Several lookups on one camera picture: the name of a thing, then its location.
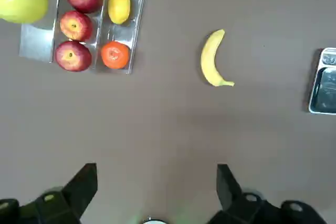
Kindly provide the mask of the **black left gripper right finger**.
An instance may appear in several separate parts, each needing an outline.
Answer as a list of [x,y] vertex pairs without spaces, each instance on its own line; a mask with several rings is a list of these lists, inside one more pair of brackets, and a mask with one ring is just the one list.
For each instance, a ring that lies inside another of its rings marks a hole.
[[217,165],[216,191],[222,209],[209,223],[326,223],[302,201],[286,200],[278,207],[256,193],[243,191],[227,164]]

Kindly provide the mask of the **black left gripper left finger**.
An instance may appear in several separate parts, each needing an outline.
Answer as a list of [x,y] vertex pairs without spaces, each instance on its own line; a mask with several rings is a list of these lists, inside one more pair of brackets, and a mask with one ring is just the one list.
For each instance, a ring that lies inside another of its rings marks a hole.
[[97,190],[97,165],[86,163],[64,187],[47,191],[28,204],[1,199],[1,223],[81,223]]

